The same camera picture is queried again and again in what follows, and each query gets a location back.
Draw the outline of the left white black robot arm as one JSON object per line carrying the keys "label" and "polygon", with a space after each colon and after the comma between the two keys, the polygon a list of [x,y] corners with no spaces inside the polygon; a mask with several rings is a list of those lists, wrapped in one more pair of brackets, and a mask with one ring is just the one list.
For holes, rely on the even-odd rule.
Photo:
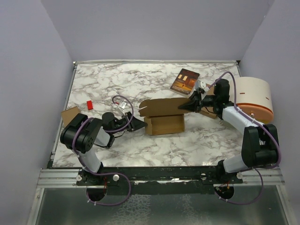
{"label": "left white black robot arm", "polygon": [[103,164],[92,147],[96,145],[108,149],[115,140],[115,133],[124,130],[133,132],[146,126],[146,122],[137,119],[131,112],[125,113],[121,119],[117,119],[112,112],[104,113],[101,119],[91,119],[79,113],[61,132],[60,142],[79,158],[91,184],[98,185],[104,178],[101,172]]}

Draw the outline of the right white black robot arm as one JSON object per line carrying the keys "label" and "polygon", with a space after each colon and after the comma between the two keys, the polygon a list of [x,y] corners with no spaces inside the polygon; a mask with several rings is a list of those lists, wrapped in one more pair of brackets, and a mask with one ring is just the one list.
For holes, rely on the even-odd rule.
{"label": "right white black robot arm", "polygon": [[246,115],[230,100],[230,84],[226,79],[214,83],[214,94],[207,95],[207,88],[196,87],[188,101],[178,108],[198,113],[206,106],[223,121],[229,123],[243,135],[241,153],[218,163],[216,180],[228,182],[233,174],[251,168],[275,165],[281,159],[277,129],[274,125],[265,125]]}

